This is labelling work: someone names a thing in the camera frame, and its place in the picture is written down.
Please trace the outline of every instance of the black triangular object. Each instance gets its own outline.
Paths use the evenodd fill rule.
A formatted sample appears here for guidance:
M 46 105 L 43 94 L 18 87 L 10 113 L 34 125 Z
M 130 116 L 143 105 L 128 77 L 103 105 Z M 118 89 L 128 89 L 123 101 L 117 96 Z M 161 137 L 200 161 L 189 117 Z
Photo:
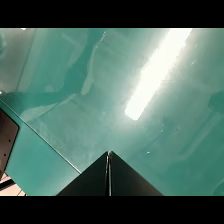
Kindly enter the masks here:
M 114 152 L 105 152 L 58 196 L 161 196 Z

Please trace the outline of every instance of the teal table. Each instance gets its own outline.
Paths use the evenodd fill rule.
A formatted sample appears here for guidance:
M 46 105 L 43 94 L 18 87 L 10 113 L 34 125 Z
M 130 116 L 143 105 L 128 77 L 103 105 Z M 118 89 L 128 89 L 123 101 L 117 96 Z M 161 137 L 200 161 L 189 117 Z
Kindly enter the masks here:
M 56 195 L 114 151 L 164 195 L 224 192 L 224 29 L 0 29 L 6 172 Z

